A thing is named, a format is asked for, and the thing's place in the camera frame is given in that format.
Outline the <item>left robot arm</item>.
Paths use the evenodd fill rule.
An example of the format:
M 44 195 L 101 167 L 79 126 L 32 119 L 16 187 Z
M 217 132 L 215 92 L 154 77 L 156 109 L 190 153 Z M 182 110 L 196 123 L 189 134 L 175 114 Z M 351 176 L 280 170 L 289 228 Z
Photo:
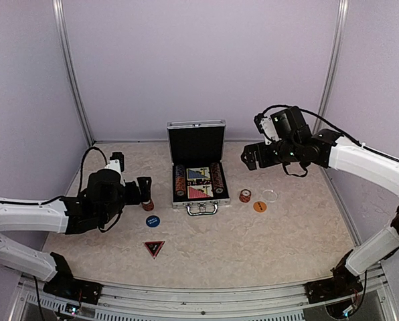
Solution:
M 79 283 L 64 256 L 45 253 L 16 242 L 8 231 L 45 231 L 78 235 L 92 230 L 106 233 L 120 220 L 126 206 L 151 203 L 151 177 L 126 182 L 114 169 L 101 169 L 88 178 L 75 197 L 23 202 L 0 199 L 0 265 L 51 282 L 64 297 L 79 290 Z

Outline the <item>orange chip stack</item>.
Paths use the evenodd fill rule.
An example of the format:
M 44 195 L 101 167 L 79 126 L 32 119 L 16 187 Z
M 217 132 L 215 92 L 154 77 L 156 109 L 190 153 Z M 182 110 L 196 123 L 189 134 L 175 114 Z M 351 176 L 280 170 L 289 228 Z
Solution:
M 152 211 L 152 210 L 154 210 L 154 207 L 155 207 L 152 199 L 150 199 L 147 202 L 142 202 L 141 205 L 142 205 L 142 208 L 144 211 Z
M 252 192 L 249 189 L 242 189 L 239 194 L 239 200 L 248 203 L 251 200 Z

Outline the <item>blue playing card deck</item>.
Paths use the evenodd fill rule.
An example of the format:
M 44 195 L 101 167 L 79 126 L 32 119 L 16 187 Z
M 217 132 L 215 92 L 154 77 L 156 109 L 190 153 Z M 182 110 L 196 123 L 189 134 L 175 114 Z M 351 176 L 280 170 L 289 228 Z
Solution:
M 187 179 L 188 180 L 196 180 L 196 179 L 205 179 L 210 180 L 210 168 L 209 167 L 199 167 L 199 168 L 188 168 Z

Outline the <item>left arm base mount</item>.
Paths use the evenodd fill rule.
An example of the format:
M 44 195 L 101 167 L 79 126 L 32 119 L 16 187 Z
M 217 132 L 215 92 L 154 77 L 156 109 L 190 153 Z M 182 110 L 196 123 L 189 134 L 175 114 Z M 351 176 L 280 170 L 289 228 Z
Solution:
M 56 263 L 56 275 L 44 284 L 44 292 L 61 298 L 97 305 L 103 285 L 76 279 L 66 259 L 57 253 L 51 252 Z

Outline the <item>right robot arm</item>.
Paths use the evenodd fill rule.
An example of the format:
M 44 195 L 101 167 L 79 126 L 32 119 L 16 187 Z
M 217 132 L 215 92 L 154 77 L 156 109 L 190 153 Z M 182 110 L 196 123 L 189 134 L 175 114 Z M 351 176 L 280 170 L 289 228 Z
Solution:
M 302 172 L 297 176 L 306 177 L 309 166 L 317 165 L 330 172 L 331 179 L 351 177 L 357 184 L 352 189 L 331 184 L 344 209 L 352 209 L 348 199 L 353 198 L 357 209 L 384 210 L 378 219 L 384 226 L 371 229 L 341 260 L 327 283 L 328 292 L 341 297 L 353 287 L 353 276 L 399 249 L 399 158 L 361 143 L 320 115 L 316 119 L 324 128 L 313 133 L 304 119 L 306 114 L 313 112 L 282 104 L 259 112 L 254 123 L 264 140 L 245 146 L 241 159 L 251 171 L 298 164 Z

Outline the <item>black red triangle button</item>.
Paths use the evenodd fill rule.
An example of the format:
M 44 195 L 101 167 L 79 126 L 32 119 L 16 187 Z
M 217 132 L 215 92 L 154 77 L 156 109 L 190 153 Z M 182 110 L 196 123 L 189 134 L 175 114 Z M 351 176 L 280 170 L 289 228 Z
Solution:
M 159 255 L 159 252 L 161 251 L 162 247 L 164 246 L 165 242 L 164 241 L 147 241 L 144 242 L 144 245 L 151 255 L 153 259 L 156 259 L 156 257 Z

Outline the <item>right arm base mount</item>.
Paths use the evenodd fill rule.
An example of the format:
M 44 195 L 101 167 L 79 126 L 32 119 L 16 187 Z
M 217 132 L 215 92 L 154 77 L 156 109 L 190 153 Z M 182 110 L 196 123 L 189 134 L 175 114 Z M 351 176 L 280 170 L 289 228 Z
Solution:
M 355 294 L 364 290 L 359 276 L 354 276 L 346 267 L 347 253 L 331 270 L 332 276 L 304 285 L 310 304 L 325 302 Z

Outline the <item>clear round dealer button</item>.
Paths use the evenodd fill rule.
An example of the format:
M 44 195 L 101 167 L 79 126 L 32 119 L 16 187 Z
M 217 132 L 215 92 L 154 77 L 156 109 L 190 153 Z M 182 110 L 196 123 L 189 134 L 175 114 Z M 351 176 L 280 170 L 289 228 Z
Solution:
M 262 198 L 267 203 L 274 203 L 278 199 L 278 194 L 272 189 L 267 189 L 262 192 Z

